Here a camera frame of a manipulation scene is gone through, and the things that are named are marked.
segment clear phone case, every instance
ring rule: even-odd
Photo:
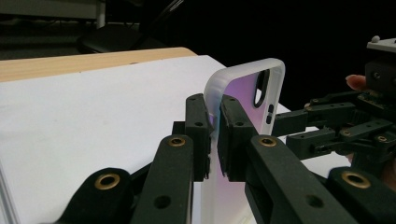
[[[255,223],[245,183],[229,182],[219,167],[219,106],[223,94],[238,99],[258,133],[270,134],[284,76],[282,61],[264,59],[220,69],[208,80],[204,97],[215,131],[211,173],[202,185],[201,223]]]

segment white surface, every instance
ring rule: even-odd
[[[0,83],[0,162],[19,222],[55,221],[100,169],[151,162],[186,98],[223,67],[194,56]]]

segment robotic hand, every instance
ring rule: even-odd
[[[374,38],[368,48],[388,50],[394,41]],[[259,135],[238,100],[223,96],[221,170],[246,182],[257,223],[396,223],[396,192],[380,180],[396,154],[396,48],[389,51],[366,64],[367,88],[349,77],[360,91],[278,114],[272,135]],[[55,223],[190,223],[192,182],[209,172],[207,118],[203,95],[189,97],[186,121],[175,122],[151,164],[132,175],[115,168],[92,174]],[[310,126],[318,129],[307,133]],[[277,138],[284,135],[286,144]],[[301,163],[333,151],[353,153],[351,166],[324,178]]]

